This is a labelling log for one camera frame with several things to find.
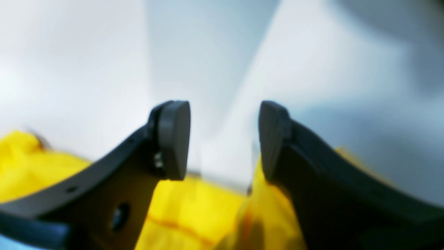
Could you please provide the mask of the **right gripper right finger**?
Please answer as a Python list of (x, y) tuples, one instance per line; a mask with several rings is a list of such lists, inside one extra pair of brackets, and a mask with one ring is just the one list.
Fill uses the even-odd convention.
[(291, 200), (309, 250), (442, 250), (443, 209), (369, 176), (287, 109), (262, 101), (262, 171)]

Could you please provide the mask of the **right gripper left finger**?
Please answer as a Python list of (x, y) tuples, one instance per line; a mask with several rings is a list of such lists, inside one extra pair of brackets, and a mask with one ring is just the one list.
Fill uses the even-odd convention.
[(188, 101), (167, 101), (109, 154), (72, 177), (1, 204), (1, 235), (50, 250), (133, 250), (157, 184), (187, 172)]

